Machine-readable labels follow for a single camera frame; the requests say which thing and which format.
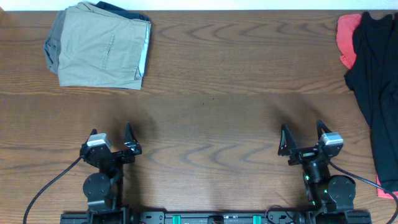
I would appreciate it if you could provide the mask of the light khaki shorts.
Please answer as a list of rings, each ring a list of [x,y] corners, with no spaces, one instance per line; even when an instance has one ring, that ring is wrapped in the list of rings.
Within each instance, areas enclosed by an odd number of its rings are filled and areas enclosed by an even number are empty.
[[[60,86],[141,89],[151,23],[129,19],[86,2],[66,10]]]

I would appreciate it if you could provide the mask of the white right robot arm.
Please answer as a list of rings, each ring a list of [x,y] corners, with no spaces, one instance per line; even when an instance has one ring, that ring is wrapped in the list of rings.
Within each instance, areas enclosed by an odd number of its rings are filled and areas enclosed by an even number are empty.
[[[314,146],[296,145],[287,125],[281,126],[278,155],[288,157],[289,166],[302,166],[308,208],[295,212],[294,223],[348,223],[346,212],[354,209],[356,183],[347,175],[331,175],[330,159],[343,148],[343,137],[317,121],[318,141]]]

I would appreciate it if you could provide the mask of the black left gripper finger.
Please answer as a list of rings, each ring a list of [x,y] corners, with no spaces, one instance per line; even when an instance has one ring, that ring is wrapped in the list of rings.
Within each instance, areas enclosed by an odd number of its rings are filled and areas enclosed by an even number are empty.
[[[134,155],[142,154],[142,147],[136,137],[133,135],[133,131],[129,122],[126,123],[124,145],[127,146]]]
[[[92,135],[95,135],[95,134],[97,134],[97,133],[98,133],[98,132],[97,132],[96,129],[92,129],[92,131],[91,131],[91,133],[90,133],[88,139],[81,145],[81,147],[82,147],[82,148],[87,147],[87,143],[88,143],[89,138],[90,138]]]

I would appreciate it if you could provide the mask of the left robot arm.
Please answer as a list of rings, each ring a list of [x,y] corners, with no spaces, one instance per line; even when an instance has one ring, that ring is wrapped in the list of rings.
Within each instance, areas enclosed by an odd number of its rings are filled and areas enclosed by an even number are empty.
[[[88,223],[133,223],[131,209],[123,204],[123,166],[135,162],[142,148],[126,124],[124,145],[127,149],[113,152],[105,133],[93,129],[80,149],[80,156],[87,164],[98,169],[83,184],[88,201]]]

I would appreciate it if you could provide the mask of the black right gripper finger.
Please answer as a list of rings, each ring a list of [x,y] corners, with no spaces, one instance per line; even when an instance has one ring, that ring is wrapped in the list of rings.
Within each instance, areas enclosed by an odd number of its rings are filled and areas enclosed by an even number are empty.
[[[320,119],[317,120],[317,136],[318,140],[321,139],[321,136],[325,133],[331,133],[331,130],[324,124],[324,122]]]
[[[289,156],[291,155],[291,150],[296,149],[297,145],[293,138],[290,129],[286,124],[281,126],[280,144],[278,148],[279,156]]]

